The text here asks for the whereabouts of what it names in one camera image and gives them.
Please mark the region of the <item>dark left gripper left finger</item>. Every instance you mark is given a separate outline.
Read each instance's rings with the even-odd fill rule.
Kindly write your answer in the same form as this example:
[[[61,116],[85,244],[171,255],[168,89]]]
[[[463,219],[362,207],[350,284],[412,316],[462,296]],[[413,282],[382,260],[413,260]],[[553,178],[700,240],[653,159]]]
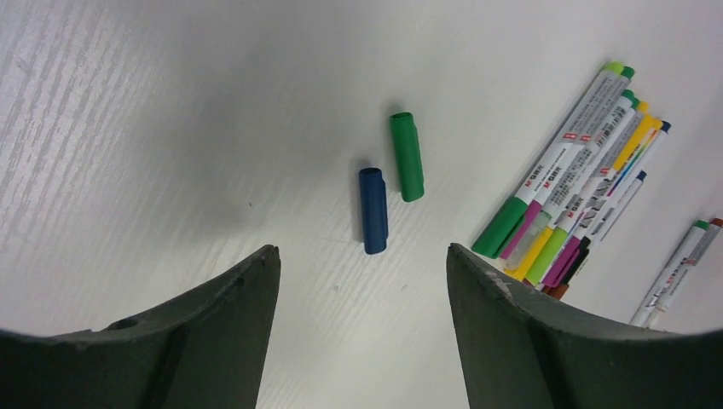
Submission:
[[[265,245],[100,331],[1,333],[4,408],[253,408],[281,278]]]

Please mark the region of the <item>marker with blue cap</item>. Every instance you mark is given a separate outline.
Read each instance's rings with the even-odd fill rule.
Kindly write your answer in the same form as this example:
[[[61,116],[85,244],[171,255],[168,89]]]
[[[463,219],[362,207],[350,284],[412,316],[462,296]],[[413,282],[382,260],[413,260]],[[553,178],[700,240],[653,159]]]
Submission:
[[[712,245],[721,229],[722,220],[720,218],[713,218],[709,222],[707,232],[703,235],[691,254],[687,256],[677,268],[677,273],[674,274],[671,283],[668,285],[667,289],[663,291],[659,301],[653,308],[653,311],[643,324],[644,328],[651,328],[655,325],[663,314],[671,307],[675,298],[680,294],[680,290],[689,279],[691,273],[694,272],[704,253]]]

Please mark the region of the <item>marker with dark green cap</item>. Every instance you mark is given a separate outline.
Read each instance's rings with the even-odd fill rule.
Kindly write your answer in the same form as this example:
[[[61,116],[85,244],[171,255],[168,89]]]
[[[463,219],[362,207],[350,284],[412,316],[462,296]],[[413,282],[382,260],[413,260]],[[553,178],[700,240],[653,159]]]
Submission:
[[[653,285],[646,293],[643,301],[629,321],[630,325],[642,326],[646,322],[658,304],[663,292],[667,290],[670,282],[674,279],[679,266],[685,263],[686,258],[695,250],[708,230],[709,223],[703,220],[697,220],[691,225],[664,268],[658,274]]]

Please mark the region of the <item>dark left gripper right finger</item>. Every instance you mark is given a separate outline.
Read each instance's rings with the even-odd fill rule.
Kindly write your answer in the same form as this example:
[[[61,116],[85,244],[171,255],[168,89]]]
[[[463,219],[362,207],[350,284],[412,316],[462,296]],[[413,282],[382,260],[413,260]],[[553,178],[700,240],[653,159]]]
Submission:
[[[453,243],[448,297],[472,408],[719,408],[722,333],[609,320]]]

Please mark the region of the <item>blue pen cap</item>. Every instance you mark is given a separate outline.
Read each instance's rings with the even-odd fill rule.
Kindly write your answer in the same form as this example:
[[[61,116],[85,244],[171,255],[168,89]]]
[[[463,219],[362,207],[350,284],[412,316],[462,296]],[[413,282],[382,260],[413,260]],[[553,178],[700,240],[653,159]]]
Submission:
[[[364,251],[368,255],[386,250],[389,238],[386,184],[381,169],[358,172]]]

